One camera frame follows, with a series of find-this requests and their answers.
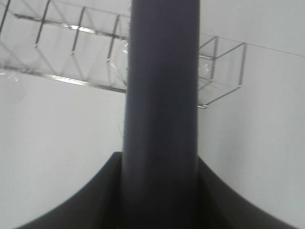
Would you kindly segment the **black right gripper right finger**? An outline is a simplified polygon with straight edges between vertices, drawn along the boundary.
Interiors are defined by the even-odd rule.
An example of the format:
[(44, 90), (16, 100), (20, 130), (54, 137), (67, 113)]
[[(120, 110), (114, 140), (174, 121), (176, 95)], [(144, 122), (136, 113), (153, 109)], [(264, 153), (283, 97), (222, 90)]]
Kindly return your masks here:
[(223, 182), (198, 157), (198, 229), (293, 229)]

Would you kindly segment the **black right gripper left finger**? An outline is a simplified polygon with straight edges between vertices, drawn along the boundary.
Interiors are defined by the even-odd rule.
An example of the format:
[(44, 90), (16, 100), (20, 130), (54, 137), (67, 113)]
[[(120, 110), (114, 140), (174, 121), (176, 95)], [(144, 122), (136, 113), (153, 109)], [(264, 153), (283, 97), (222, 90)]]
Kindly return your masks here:
[(117, 229), (122, 153), (114, 152), (77, 193), (21, 229)]

